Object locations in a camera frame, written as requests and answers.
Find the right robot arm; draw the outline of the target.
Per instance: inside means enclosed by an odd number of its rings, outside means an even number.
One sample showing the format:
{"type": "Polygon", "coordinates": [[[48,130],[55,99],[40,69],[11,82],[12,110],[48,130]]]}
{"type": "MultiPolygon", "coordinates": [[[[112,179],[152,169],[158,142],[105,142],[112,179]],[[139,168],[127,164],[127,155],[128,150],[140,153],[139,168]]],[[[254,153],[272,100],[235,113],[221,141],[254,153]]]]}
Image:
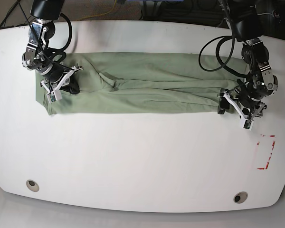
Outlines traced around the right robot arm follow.
{"type": "Polygon", "coordinates": [[[33,1],[30,15],[35,20],[29,25],[29,42],[22,56],[23,66],[43,76],[50,91],[53,91],[53,87],[57,86],[66,74],[73,75],[76,71],[62,64],[66,58],[65,50],[73,36],[71,21],[61,12],[63,5],[63,0],[33,1]],[[49,40],[56,31],[54,21],[60,17],[68,24],[68,39],[62,48],[51,48],[49,40]]]}

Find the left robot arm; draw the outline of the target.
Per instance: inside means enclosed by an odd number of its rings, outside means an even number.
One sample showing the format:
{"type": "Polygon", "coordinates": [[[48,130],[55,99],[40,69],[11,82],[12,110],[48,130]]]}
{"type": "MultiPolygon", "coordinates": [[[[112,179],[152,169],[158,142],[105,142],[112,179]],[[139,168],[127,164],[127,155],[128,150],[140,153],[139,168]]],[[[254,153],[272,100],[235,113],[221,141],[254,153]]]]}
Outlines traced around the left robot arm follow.
{"type": "Polygon", "coordinates": [[[246,122],[262,117],[267,106],[261,100],[278,89],[278,79],[269,64],[269,51],[260,40],[264,32],[256,11],[256,3],[255,0],[219,1],[232,34],[216,38],[218,44],[215,56],[219,63],[218,69],[225,69],[238,77],[238,80],[235,88],[221,89],[218,95],[218,114],[224,114],[233,106],[240,118],[246,122]],[[235,42],[242,43],[241,56],[249,66],[248,73],[239,73],[228,67],[230,57],[226,61],[221,59],[220,48],[229,40],[233,45],[235,42]]]}

